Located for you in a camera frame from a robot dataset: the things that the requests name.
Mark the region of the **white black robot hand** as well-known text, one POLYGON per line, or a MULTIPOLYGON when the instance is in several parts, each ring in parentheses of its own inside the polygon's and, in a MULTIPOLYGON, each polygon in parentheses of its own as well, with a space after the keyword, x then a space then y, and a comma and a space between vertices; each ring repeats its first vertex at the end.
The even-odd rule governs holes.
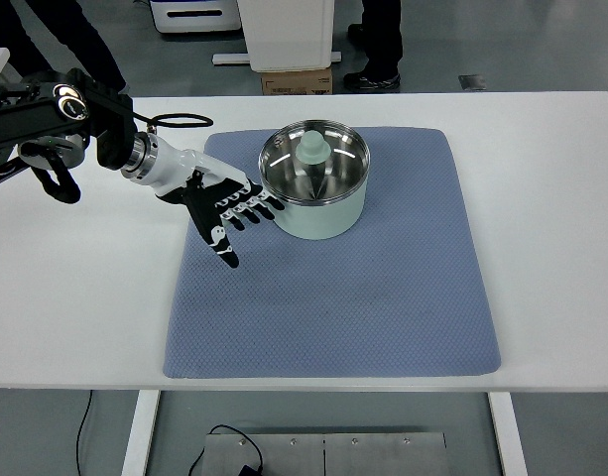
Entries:
POLYGON ((230 268, 239 259, 228 240, 223 222, 244 231, 243 220, 258 224, 274 219, 268 205, 282 211, 284 204, 246 174, 205 153, 179 150, 155 134, 138 134, 126 164, 124 178, 154 190, 172 202, 182 199, 195 228, 210 249, 230 268), (215 203, 225 206, 220 214, 215 203))

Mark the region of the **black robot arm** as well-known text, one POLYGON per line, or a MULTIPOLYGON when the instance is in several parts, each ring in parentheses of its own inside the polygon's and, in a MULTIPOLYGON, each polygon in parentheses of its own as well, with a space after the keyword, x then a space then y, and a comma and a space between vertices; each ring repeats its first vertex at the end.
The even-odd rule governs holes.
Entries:
POLYGON ((272 220, 283 203, 229 164, 138 131, 141 119, 127 94, 77 68, 0 84, 0 184, 30 170, 48 196, 74 204, 81 192, 70 172, 94 139, 100 166, 185 206, 203 241, 237 267, 226 225, 242 231, 247 222, 272 220))

